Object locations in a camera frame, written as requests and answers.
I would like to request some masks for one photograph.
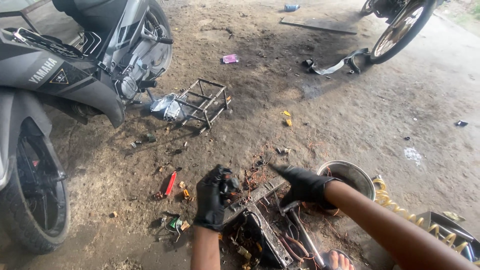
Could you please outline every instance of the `hand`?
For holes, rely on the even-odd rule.
[[[335,177],[319,176],[299,167],[287,165],[271,165],[285,180],[290,182],[291,188],[283,198],[280,205],[283,207],[292,201],[316,202],[323,209],[336,209],[324,196],[325,183],[338,180]]]
[[[220,184],[224,172],[231,172],[218,164],[197,184],[197,214],[193,224],[214,231],[221,231],[224,217],[224,199],[220,194]]]

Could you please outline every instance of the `motorcycle tire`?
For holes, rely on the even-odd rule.
[[[17,165],[12,171],[8,184],[0,191],[0,214],[5,230],[12,240],[24,245],[34,254],[47,254],[57,249],[66,239],[70,227],[70,203],[66,181],[57,182],[57,190],[64,196],[62,214],[57,216],[60,226],[45,231],[38,224],[25,199]]]
[[[425,5],[423,6],[423,11],[420,14],[420,17],[414,22],[412,27],[405,33],[403,37],[393,45],[388,51],[384,54],[375,56],[375,52],[380,45],[382,38],[388,34],[388,29],[382,34],[382,36],[378,39],[377,43],[372,49],[372,53],[370,54],[370,62],[373,64],[381,64],[390,60],[394,57],[397,53],[399,53],[403,48],[405,48],[420,32],[420,30],[426,25],[428,20],[430,19],[433,11],[437,7],[437,0],[425,0]]]
[[[367,16],[367,15],[370,15],[370,14],[373,13],[372,2],[373,2],[373,0],[366,0],[365,1],[362,9],[360,11],[360,15]]]
[[[148,0],[149,1],[149,7],[150,7],[150,12],[155,16],[157,19],[158,23],[162,26],[165,27],[166,33],[164,33],[167,38],[172,38],[172,31],[170,29],[170,24],[168,23],[168,18],[163,12],[162,7],[160,7],[160,4],[156,0]],[[150,68],[152,74],[158,74],[162,68],[165,69],[165,71],[168,69],[170,66],[170,63],[172,62],[172,45],[168,45],[168,54],[166,59],[164,59],[161,63],[158,65],[152,65]],[[153,76],[150,76],[147,78],[147,80],[153,79]]]

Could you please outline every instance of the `pink package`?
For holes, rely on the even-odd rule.
[[[236,54],[229,54],[223,57],[224,64],[237,63],[239,58]]]

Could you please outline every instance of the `motorcycle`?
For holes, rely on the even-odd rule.
[[[370,54],[370,61],[381,64],[399,53],[426,25],[433,11],[443,0],[367,0],[360,12],[375,13],[387,18],[389,26],[378,39]]]
[[[155,0],[53,0],[84,31],[71,46],[25,28],[0,30],[0,212],[31,252],[58,248],[70,226],[67,174],[49,139],[43,104],[87,124],[114,128],[125,107],[172,59],[170,26]]]

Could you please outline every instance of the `forearm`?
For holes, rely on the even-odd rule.
[[[193,227],[191,270],[220,270],[218,233],[203,227]]]
[[[402,269],[478,268],[432,235],[340,181],[325,184],[325,198],[387,250]]]

